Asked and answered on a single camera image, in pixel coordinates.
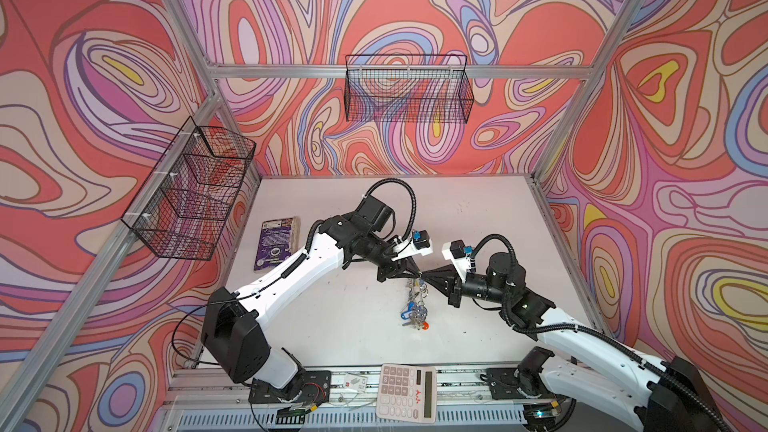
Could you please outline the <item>round keyring disc with keys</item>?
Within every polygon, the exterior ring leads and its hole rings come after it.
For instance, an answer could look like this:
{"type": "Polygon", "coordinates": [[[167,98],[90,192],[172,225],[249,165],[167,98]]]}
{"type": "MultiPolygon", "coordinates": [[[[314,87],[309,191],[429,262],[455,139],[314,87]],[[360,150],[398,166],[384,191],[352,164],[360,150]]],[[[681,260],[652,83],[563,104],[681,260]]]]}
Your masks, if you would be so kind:
{"type": "Polygon", "coordinates": [[[428,308],[425,299],[428,297],[428,288],[421,279],[410,279],[407,285],[408,297],[400,318],[402,326],[410,327],[418,331],[429,329],[428,308]]]}

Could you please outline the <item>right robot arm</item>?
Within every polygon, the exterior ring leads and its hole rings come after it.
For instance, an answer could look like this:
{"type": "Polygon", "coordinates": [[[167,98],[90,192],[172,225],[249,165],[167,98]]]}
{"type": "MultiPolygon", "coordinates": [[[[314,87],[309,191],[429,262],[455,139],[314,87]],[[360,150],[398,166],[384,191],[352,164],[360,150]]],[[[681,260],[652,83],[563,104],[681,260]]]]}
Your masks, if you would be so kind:
{"type": "Polygon", "coordinates": [[[516,369],[522,394],[565,396],[636,431],[727,431],[729,425],[691,362],[640,352],[595,330],[530,289],[526,270],[500,234],[478,245],[445,245],[447,265],[422,273],[450,305],[497,305],[502,321],[535,341],[516,369]]]}

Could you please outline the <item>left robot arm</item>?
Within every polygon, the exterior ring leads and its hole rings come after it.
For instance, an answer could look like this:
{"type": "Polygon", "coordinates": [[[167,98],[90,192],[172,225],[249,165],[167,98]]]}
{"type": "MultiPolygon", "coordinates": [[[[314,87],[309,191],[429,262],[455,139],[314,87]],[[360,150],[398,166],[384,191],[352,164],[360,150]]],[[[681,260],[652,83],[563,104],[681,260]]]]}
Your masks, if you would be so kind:
{"type": "Polygon", "coordinates": [[[393,220],[394,211],[374,193],[389,182],[384,178],[370,186],[353,211],[315,221],[304,247],[271,272],[235,291],[221,287],[211,294],[202,307],[201,342],[233,383],[255,379],[290,394],[300,389],[299,362],[289,352],[272,347],[264,329],[326,274],[362,261],[375,266],[380,282],[418,277],[413,258],[431,249],[416,243],[417,198],[402,179],[392,182],[404,188],[410,200],[404,235],[390,239],[379,235],[393,220]]]}

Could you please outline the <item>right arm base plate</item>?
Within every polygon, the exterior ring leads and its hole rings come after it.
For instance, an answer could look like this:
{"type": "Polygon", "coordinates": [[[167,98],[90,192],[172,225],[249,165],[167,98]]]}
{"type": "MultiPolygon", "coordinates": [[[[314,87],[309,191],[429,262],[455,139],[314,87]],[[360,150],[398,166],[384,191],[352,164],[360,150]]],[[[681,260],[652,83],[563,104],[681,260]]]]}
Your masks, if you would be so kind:
{"type": "Polygon", "coordinates": [[[523,383],[515,367],[488,368],[479,375],[489,388],[493,400],[566,400],[563,395],[549,391],[538,379],[523,383]]]}

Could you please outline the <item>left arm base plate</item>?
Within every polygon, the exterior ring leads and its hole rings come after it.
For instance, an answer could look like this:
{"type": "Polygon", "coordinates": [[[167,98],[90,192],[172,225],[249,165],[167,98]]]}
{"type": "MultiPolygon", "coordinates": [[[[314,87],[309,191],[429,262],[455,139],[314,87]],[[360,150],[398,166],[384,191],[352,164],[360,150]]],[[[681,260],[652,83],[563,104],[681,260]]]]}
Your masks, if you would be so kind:
{"type": "Polygon", "coordinates": [[[283,388],[254,379],[248,403],[320,405],[328,401],[332,373],[330,370],[300,370],[283,388]]]}

